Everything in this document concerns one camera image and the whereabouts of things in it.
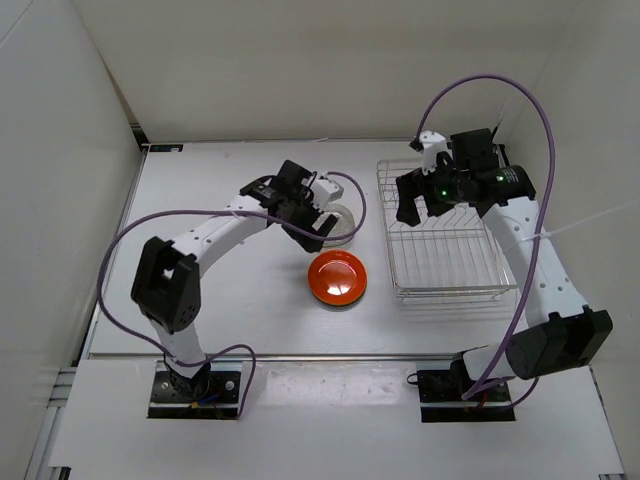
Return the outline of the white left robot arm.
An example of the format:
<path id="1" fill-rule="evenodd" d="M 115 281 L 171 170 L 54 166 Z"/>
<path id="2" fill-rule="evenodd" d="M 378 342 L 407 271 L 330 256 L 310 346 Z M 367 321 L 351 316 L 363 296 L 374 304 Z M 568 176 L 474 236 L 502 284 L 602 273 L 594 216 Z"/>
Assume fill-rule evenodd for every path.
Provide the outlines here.
<path id="1" fill-rule="evenodd" d="M 274 220 L 305 251 L 315 253 L 338 219 L 323 219 L 325 207 L 343 194 L 337 182 L 287 160 L 274 176 L 242 187 L 223 209 L 201 225 L 171 240 L 149 239 L 142 250 L 131 298 L 165 348 L 171 386 L 188 400 L 204 398 L 210 365 L 194 321 L 201 307 L 200 279 L 226 253 Z"/>

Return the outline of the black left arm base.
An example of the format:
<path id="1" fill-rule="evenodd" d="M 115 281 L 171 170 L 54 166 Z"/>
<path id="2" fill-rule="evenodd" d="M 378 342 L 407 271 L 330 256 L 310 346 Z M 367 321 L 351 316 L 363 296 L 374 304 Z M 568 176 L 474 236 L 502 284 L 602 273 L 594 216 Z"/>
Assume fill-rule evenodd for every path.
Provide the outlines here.
<path id="1" fill-rule="evenodd" d="M 149 419 L 235 420 L 240 407 L 240 363 L 214 363 L 182 381 L 158 361 L 149 394 Z"/>

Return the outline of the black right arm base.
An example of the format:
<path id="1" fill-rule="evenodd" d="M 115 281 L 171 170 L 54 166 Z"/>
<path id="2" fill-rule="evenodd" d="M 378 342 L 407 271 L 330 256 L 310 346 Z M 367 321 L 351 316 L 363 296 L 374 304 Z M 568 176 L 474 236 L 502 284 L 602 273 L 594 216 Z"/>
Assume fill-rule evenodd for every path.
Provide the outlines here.
<path id="1" fill-rule="evenodd" d="M 473 381 L 461 354 L 444 363 L 423 362 L 406 381 L 418 389 L 422 423 L 493 423 L 516 420 L 509 387 L 500 382 L 468 400 L 462 394 Z"/>

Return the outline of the orange plate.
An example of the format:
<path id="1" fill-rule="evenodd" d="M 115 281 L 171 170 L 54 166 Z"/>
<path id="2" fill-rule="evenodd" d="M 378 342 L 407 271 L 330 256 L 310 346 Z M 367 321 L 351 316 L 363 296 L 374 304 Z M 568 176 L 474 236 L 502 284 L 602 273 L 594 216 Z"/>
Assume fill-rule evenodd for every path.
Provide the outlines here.
<path id="1" fill-rule="evenodd" d="M 307 271 L 311 293 L 332 295 L 366 291 L 368 275 L 361 260 L 344 250 L 328 250 L 318 255 Z"/>

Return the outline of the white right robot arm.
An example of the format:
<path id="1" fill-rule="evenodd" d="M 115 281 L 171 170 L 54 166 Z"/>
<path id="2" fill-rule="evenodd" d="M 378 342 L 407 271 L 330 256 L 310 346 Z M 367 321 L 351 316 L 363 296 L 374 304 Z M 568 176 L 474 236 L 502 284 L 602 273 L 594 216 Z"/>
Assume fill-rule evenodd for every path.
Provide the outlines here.
<path id="1" fill-rule="evenodd" d="M 399 222 L 420 222 L 417 201 L 429 217 L 456 206 L 473 208 L 496 240 L 520 291 L 514 318 L 495 344 L 463 351 L 449 375 L 449 387 L 470 400 L 497 381 L 529 380 L 588 365 L 613 330 L 605 310 L 594 310 L 570 280 L 540 221 L 543 206 L 518 165 L 503 166 L 488 129 L 450 138 L 423 131 L 411 142 L 420 167 L 396 178 Z"/>

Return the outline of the lime green plate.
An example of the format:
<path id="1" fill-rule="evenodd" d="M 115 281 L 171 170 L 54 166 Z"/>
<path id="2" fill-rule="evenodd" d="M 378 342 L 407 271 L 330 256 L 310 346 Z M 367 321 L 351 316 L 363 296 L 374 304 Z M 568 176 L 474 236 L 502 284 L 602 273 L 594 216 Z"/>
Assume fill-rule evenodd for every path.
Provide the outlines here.
<path id="1" fill-rule="evenodd" d="M 360 297 L 364 297 L 365 296 L 365 291 L 361 291 L 361 292 L 348 292 L 346 294 L 339 294 L 339 295 L 332 295 L 329 294 L 328 292 L 316 292 L 313 291 L 312 292 L 314 298 L 320 298 L 326 302 L 340 302 L 342 300 L 345 300 L 346 302 L 350 302 L 353 299 L 357 299 Z"/>

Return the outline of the black plate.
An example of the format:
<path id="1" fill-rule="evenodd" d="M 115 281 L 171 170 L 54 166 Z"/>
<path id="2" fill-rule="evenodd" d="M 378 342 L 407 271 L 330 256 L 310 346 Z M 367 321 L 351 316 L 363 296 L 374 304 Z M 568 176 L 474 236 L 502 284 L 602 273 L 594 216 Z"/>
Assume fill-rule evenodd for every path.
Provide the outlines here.
<path id="1" fill-rule="evenodd" d="M 332 310 L 347 310 L 359 305 L 362 302 L 363 298 L 360 297 L 357 299 L 353 299 L 350 302 L 346 302 L 345 300 L 342 300 L 340 302 L 326 302 L 320 298 L 315 298 L 315 300 L 317 301 L 318 305 L 321 306 L 322 308 L 332 309 Z"/>

